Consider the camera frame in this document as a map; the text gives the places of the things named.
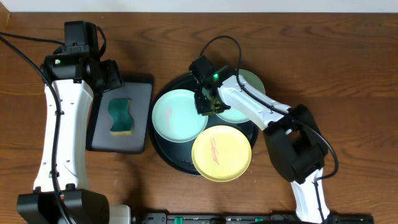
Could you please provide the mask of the pale green plate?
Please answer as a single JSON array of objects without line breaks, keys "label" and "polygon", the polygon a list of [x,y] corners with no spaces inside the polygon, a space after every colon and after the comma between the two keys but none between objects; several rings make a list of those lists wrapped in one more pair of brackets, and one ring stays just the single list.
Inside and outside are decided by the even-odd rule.
[{"label": "pale green plate", "polygon": [[[254,73],[240,69],[239,74],[243,76],[243,78],[255,89],[265,94],[266,90],[261,79],[255,75]],[[222,113],[217,114],[217,117],[229,123],[245,123],[249,121],[249,118],[244,115],[242,112],[231,107],[229,110],[225,110]]]}]

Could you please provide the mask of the light blue plate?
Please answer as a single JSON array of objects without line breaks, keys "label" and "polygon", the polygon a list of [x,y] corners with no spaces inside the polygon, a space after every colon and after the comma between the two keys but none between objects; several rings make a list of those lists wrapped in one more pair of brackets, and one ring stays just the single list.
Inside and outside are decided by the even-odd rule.
[{"label": "light blue plate", "polygon": [[156,132],[171,142],[195,139],[206,127],[208,117],[198,114],[194,92],[177,89],[163,94],[152,110]]}]

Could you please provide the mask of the green yellow sponge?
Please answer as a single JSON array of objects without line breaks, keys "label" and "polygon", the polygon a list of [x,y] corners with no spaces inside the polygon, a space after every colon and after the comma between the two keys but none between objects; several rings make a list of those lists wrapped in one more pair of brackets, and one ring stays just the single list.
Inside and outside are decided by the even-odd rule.
[{"label": "green yellow sponge", "polygon": [[113,120],[110,134],[113,136],[132,134],[134,122],[129,114],[131,100],[128,98],[113,99],[109,102],[108,113]]}]

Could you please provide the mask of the yellow plate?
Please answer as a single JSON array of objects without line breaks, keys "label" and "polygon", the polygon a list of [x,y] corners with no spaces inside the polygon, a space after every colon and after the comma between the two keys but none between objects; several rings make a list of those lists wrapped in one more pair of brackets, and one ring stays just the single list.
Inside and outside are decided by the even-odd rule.
[{"label": "yellow plate", "polygon": [[247,137],[238,129],[218,125],[204,130],[192,146],[196,170],[214,182],[229,182],[245,173],[252,149]]}]

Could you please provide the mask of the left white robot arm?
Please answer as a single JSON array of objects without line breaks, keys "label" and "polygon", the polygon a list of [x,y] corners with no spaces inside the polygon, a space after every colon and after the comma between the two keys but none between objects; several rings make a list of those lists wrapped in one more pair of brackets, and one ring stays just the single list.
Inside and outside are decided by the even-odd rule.
[{"label": "left white robot arm", "polygon": [[130,207],[90,191],[86,173],[91,104],[122,85],[117,63],[90,53],[53,54],[40,73],[48,82],[44,150],[32,193],[17,198],[19,215],[27,223],[131,223]]}]

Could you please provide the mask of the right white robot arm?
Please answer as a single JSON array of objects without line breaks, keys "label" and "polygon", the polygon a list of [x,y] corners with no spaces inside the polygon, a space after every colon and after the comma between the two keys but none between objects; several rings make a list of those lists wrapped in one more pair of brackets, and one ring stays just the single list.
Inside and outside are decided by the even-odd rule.
[{"label": "right white robot arm", "polygon": [[277,173],[291,183],[296,216],[305,223],[326,223],[322,180],[325,156],[334,154],[309,109],[291,108],[269,98],[235,69],[191,66],[200,85],[195,101],[200,114],[238,110],[262,130],[270,160]]}]

